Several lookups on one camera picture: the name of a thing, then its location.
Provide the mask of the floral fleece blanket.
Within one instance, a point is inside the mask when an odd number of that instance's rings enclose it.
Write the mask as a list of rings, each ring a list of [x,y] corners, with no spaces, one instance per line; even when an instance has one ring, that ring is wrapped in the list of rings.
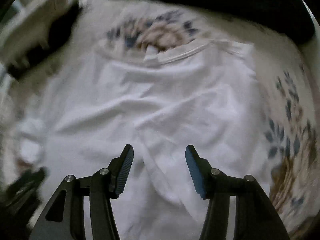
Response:
[[[251,43],[267,123],[271,184],[265,192],[289,236],[302,237],[319,211],[318,90],[296,45],[260,25],[193,8],[148,0],[78,1],[84,9],[67,44],[20,81],[6,76],[1,83],[1,191],[23,172],[43,166],[23,159],[19,125],[31,97],[68,62],[98,50],[110,59],[155,68],[165,55],[182,59],[185,46]]]

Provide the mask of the white t-shirt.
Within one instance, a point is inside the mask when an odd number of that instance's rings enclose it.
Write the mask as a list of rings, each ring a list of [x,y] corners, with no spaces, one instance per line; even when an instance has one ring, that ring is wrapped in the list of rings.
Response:
[[[19,125],[22,156],[49,171],[45,202],[63,178],[90,176],[126,144],[134,160],[112,207],[121,239],[198,239],[207,201],[185,161],[194,145],[212,167],[270,189],[267,123],[251,43],[213,41],[165,55],[155,68],[100,51],[68,62],[32,96]]]

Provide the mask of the cream folded garment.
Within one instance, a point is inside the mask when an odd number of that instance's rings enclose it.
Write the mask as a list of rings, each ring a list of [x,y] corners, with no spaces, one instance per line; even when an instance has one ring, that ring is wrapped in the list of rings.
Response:
[[[48,29],[68,0],[33,0],[1,29],[1,63],[7,66],[32,46],[47,43]]]

